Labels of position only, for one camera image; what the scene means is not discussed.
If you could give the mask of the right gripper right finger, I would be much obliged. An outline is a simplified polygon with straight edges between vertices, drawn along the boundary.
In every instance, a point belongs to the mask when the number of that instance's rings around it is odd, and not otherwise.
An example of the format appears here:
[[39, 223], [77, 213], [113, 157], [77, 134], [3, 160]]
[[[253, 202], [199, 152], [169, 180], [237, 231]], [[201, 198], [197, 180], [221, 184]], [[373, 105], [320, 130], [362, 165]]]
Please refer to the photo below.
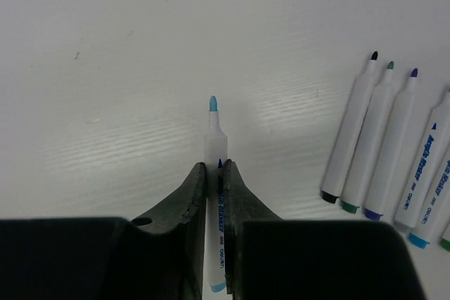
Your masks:
[[284, 220], [224, 164], [226, 288], [234, 299], [424, 299], [386, 223]]

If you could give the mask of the grey pen body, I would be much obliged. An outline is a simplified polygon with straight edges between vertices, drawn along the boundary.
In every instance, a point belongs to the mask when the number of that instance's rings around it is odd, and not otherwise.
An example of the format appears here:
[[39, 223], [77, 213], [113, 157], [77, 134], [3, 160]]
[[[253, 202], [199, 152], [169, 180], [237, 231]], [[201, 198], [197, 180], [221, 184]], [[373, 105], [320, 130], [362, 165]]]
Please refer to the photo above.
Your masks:
[[405, 233], [415, 227], [433, 176], [449, 142], [449, 93], [432, 109], [416, 158], [401, 195], [394, 226]]

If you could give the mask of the dark green pen body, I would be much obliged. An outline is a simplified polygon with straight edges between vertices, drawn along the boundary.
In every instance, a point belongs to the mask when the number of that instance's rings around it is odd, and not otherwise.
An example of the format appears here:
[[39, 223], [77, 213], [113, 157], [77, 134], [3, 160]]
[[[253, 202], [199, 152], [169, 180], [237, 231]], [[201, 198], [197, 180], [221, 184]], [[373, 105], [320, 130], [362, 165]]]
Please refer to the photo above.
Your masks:
[[369, 187], [396, 92], [394, 61], [391, 60], [387, 64], [380, 83], [373, 89], [340, 198], [342, 209], [351, 214], [356, 213], [362, 205]]

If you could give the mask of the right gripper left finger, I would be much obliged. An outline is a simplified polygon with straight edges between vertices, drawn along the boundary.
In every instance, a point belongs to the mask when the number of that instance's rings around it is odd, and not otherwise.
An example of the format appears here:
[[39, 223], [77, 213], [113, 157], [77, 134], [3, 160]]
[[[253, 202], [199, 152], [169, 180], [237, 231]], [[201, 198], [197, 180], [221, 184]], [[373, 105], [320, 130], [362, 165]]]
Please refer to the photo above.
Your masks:
[[120, 217], [1, 222], [2, 299], [201, 299], [206, 168]]

